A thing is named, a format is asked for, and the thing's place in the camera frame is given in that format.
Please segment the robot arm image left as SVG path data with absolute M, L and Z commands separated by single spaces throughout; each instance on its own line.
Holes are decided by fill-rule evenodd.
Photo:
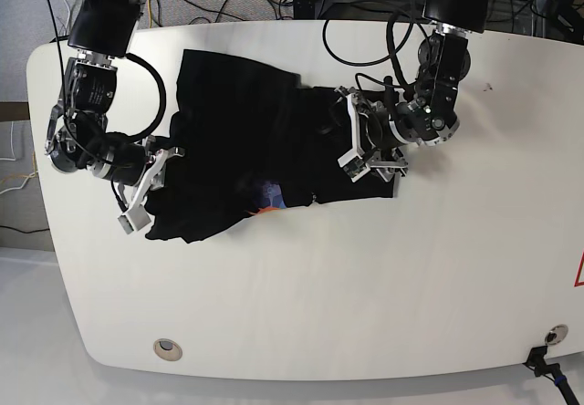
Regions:
M 140 191 L 143 202 L 155 188 L 170 154 L 155 146 L 153 132 L 162 123 L 167 91 L 159 72 L 129 51 L 147 0 L 82 0 L 68 35 L 77 54 L 60 59 L 61 90 L 50 113 L 45 153 L 61 172 L 89 170 L 109 182 L 118 206 L 128 212 L 126 187 Z M 159 106 L 152 122 L 134 134 L 109 132 L 107 113 L 117 89 L 114 59 L 126 59 L 153 78 Z

